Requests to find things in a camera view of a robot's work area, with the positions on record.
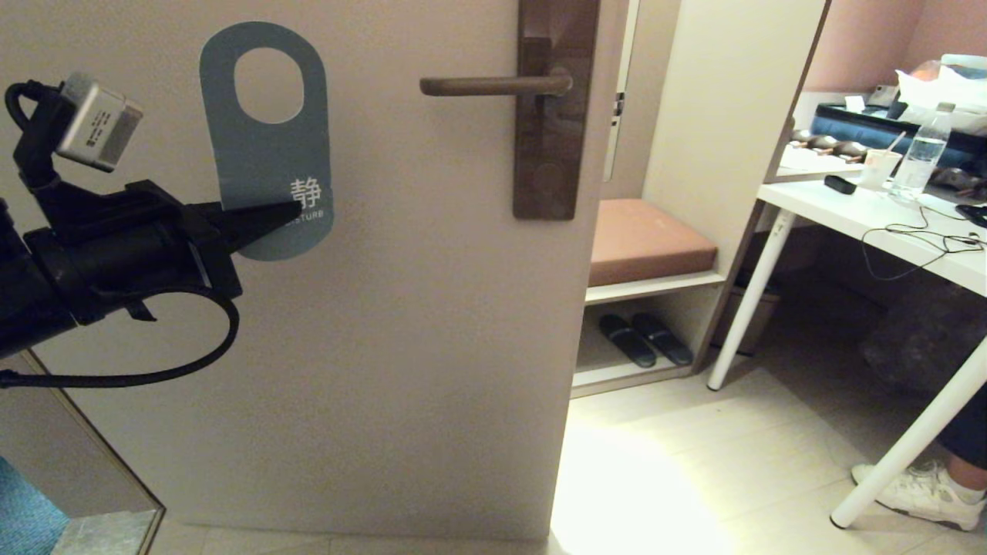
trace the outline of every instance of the slipper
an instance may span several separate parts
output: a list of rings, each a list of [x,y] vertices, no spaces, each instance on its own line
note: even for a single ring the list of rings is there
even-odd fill
[[[692,363],[692,351],[653,315],[642,312],[635,314],[631,321],[634,323],[634,329],[646,337],[669,360],[678,365]]]
[[[650,368],[658,362],[658,356],[647,346],[645,338],[631,328],[623,318],[616,314],[606,314],[600,318],[600,331],[627,355],[634,364],[641,368]]]

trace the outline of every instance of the chinese character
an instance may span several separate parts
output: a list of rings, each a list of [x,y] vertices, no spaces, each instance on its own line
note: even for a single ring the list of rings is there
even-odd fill
[[[319,182],[310,177],[308,181],[300,179],[291,182],[291,197],[302,203],[302,208],[314,208],[315,201],[322,196]]]

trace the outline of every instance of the plastic bottle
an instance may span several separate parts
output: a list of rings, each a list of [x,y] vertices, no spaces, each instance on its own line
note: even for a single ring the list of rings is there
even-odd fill
[[[915,200],[922,194],[932,171],[939,163],[939,157],[946,150],[949,132],[952,130],[950,114],[956,108],[955,104],[940,102],[936,106],[936,116],[925,123],[912,139],[908,153],[901,161],[901,167],[891,183],[889,193],[905,200]]]

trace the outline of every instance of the blue door hanger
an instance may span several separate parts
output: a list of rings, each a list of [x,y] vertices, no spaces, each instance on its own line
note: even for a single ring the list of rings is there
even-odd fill
[[[301,70],[304,104],[294,118],[265,123],[237,100],[237,61],[255,48],[284,52]],[[298,34],[267,22],[220,31],[199,59],[202,99],[224,208],[297,200],[298,219],[239,252],[259,261],[284,260],[315,247],[333,227],[326,70],[316,49]]]

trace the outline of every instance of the desk leg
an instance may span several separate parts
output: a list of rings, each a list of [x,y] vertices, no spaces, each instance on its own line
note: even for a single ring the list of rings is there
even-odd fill
[[[946,427],[970,398],[987,383],[987,338],[959,368],[943,391],[919,415],[894,447],[874,467],[867,480],[861,482],[830,515],[840,528],[846,528],[877,498],[895,476],[908,467],[915,457]]]
[[[761,258],[757,260],[757,268],[754,269],[754,275],[750,279],[750,284],[747,285],[747,291],[740,300],[737,314],[733,317],[730,331],[726,334],[723,348],[713,366],[713,373],[710,375],[710,381],[707,385],[714,391],[719,391],[723,385],[726,372],[730,368],[733,357],[737,354],[740,340],[747,332],[747,326],[750,325],[754,310],[761,301],[761,294],[764,293],[768,278],[771,277],[778,257],[782,254],[782,248],[785,247],[785,241],[789,238],[789,232],[792,231],[792,224],[795,223],[795,220],[796,216],[784,209],[780,210],[775,218],[775,223],[771,227],[771,235],[768,236],[768,241],[764,245],[764,252],[761,253]]]

